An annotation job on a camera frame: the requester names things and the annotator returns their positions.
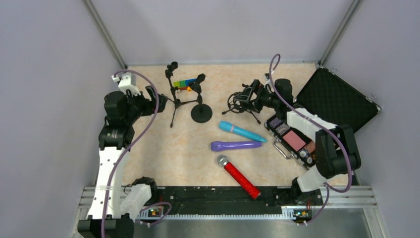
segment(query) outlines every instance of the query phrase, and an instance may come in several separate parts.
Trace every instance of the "beige tabletop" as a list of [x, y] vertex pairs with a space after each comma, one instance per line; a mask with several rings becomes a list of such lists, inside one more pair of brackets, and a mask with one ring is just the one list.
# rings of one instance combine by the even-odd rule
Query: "beige tabletop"
[[[131, 67], [146, 77], [156, 86], [159, 93], [170, 98], [170, 87], [165, 78], [166, 66]], [[206, 79], [201, 83], [203, 102], [213, 110], [213, 116], [206, 123], [196, 123], [191, 119], [191, 109], [196, 103], [178, 108], [173, 128], [170, 128], [174, 106], [171, 102], [159, 113], [149, 131], [131, 149], [130, 158], [124, 168], [123, 184], [129, 184], [142, 176], [154, 178], [158, 186], [236, 186], [236, 181], [221, 167], [215, 159], [224, 154], [254, 185], [290, 185], [292, 179], [305, 173], [305, 169], [295, 160], [286, 160], [273, 147], [274, 138], [264, 128], [263, 123], [274, 114], [273, 109], [264, 108], [257, 117], [262, 122], [257, 124], [249, 113], [234, 114], [221, 112], [227, 110], [227, 98], [230, 94], [242, 91], [242, 83], [251, 84], [254, 79], [264, 82], [264, 73], [268, 64], [222, 64], [222, 65], [179, 65], [172, 82], [197, 77], [204, 73]], [[288, 78], [296, 96], [310, 76], [315, 72], [314, 64], [280, 64], [273, 78]], [[146, 92], [147, 84], [142, 78], [137, 79], [137, 86]], [[194, 100], [195, 92], [182, 91], [177, 94], [181, 101]], [[152, 117], [141, 117], [134, 124], [135, 137], [144, 129]], [[241, 136], [220, 130], [217, 125], [221, 120], [255, 132], [265, 137], [268, 142], [256, 149], [226, 150], [213, 152], [212, 141], [246, 141]], [[331, 181], [332, 185], [347, 184], [347, 176], [341, 175]]]

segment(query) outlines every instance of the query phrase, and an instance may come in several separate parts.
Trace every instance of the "pink blush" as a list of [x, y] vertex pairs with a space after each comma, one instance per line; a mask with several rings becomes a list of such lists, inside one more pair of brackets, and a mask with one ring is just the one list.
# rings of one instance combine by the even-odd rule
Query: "pink blush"
[[284, 135], [283, 139], [296, 151], [305, 146], [305, 142], [292, 130]]

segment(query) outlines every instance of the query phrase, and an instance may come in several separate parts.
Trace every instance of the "gray floor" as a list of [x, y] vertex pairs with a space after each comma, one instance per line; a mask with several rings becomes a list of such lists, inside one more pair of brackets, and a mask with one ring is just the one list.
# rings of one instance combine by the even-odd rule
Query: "gray floor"
[[282, 220], [166, 220], [147, 228], [136, 224], [134, 238], [370, 238], [363, 209], [324, 210], [308, 227]]

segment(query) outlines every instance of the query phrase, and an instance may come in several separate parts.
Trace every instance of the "gray wall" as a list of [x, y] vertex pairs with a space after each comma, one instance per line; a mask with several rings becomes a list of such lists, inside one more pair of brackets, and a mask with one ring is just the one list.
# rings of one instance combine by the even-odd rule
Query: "gray wall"
[[118, 66], [80, 0], [3, 0], [0, 22], [0, 237], [68, 237]]
[[391, 237], [418, 237], [420, 1], [364, 1], [327, 67], [382, 113], [357, 134], [359, 177], [371, 184]]
[[128, 65], [319, 60], [352, 0], [94, 0]]

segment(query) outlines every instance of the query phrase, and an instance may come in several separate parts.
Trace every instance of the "makeup case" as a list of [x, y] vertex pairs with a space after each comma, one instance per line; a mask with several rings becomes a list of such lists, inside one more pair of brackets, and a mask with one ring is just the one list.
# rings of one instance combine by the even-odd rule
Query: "makeup case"
[[[295, 105], [306, 108], [308, 112], [325, 121], [337, 125], [347, 124], [355, 133], [381, 111], [380, 107], [369, 97], [357, 91], [325, 67], [319, 67], [311, 76], [295, 98]], [[286, 154], [276, 145], [276, 143], [281, 143], [301, 165], [307, 169], [312, 167], [316, 158], [311, 156], [308, 151], [304, 151], [311, 140], [294, 128], [287, 131], [284, 131], [285, 128], [279, 129], [280, 124], [287, 122], [281, 121], [279, 124], [276, 120], [278, 119], [274, 115], [264, 124], [276, 138], [274, 147], [286, 157]], [[283, 139], [283, 136], [293, 139], [296, 135], [305, 143], [305, 146], [300, 149], [296, 148], [300, 147], [301, 141], [298, 145], [291, 145]]]

